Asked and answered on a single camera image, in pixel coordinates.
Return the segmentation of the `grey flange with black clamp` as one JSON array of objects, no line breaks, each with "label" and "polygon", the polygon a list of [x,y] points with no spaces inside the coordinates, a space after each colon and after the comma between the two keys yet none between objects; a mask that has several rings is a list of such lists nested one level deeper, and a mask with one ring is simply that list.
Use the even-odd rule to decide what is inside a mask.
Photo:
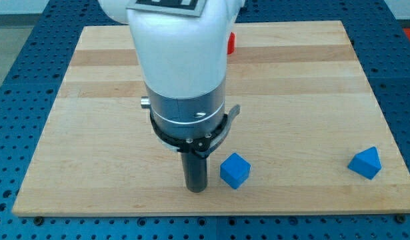
[{"label": "grey flange with black clamp", "polygon": [[225,82],[214,90],[192,98],[164,97],[149,87],[141,98],[148,109],[152,128],[160,142],[171,151],[208,157],[224,142],[231,124],[240,114],[234,105],[225,112]]}]

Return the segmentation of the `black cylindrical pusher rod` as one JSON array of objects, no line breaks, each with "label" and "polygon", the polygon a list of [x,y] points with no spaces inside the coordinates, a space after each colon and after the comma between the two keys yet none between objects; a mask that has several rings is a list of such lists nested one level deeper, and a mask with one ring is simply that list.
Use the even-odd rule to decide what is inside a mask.
[{"label": "black cylindrical pusher rod", "polygon": [[207,159],[194,153],[181,153],[185,184],[188,190],[199,193],[207,187]]}]

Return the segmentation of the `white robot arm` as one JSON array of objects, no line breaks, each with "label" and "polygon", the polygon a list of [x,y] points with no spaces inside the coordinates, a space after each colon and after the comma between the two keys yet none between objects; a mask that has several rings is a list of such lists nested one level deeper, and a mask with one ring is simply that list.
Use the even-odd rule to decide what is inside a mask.
[{"label": "white robot arm", "polygon": [[181,155],[192,192],[207,186],[207,158],[240,112],[225,110],[227,50],[245,0],[99,0],[105,14],[126,23],[162,143]]}]

